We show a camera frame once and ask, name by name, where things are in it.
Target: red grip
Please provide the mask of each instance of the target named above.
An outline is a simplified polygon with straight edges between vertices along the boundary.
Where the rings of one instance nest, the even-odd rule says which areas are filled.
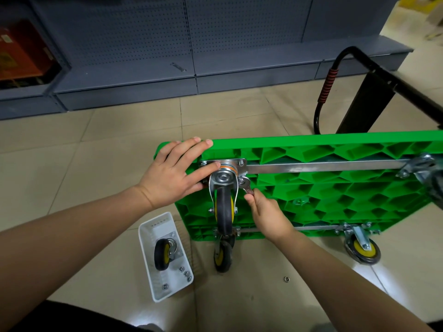
[[[323,84],[322,91],[318,96],[317,102],[324,104],[326,99],[328,98],[329,92],[332,88],[332,84],[334,83],[335,77],[337,76],[338,69],[330,68],[328,75],[326,76],[325,83]]]

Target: tile floor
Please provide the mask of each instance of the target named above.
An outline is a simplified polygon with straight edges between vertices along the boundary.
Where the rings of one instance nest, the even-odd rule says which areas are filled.
[[[425,41],[425,16],[396,8],[382,34],[415,48],[397,74],[443,105],[443,47]],[[334,133],[363,76],[336,80],[321,116]],[[309,81],[0,122],[0,230],[138,181],[165,140],[312,133],[323,81]],[[371,131],[432,130],[436,124],[395,97]],[[172,212],[195,282],[153,303],[138,224]],[[348,257],[337,238],[314,238],[425,321],[443,318],[443,222],[429,205],[376,238],[373,268]],[[309,331],[327,316],[306,284],[266,240],[239,241],[229,273],[217,275],[213,245],[190,242],[174,206],[148,214],[106,247],[51,299],[166,331]],[[291,281],[284,283],[282,278]]]

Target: hand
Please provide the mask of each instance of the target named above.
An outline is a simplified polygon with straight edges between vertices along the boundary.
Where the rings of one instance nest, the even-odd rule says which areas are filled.
[[[203,151],[212,147],[211,140],[194,137],[165,145],[135,187],[146,197],[151,210],[167,206],[203,189],[200,181],[220,167],[214,162],[186,175],[186,169]]]
[[[255,225],[271,242],[294,231],[276,200],[266,198],[259,189],[254,189],[254,195],[246,194],[245,199],[251,207]]]

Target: forearm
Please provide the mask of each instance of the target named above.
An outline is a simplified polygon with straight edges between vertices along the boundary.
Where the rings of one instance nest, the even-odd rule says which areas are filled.
[[[0,330],[45,300],[149,212],[135,188],[0,233]]]
[[[307,283],[338,331],[431,331],[304,234],[294,230],[274,243]]]

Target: white basket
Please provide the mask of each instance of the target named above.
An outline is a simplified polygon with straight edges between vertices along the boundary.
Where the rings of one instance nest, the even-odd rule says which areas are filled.
[[[163,237],[176,241],[177,252],[175,253],[176,258],[169,262],[169,267],[166,270],[158,271],[154,264],[154,249],[156,242]],[[163,213],[142,223],[139,226],[139,239],[154,302],[158,303],[172,296],[194,281],[194,274],[171,212]],[[164,284],[168,285],[167,289],[163,289]]]

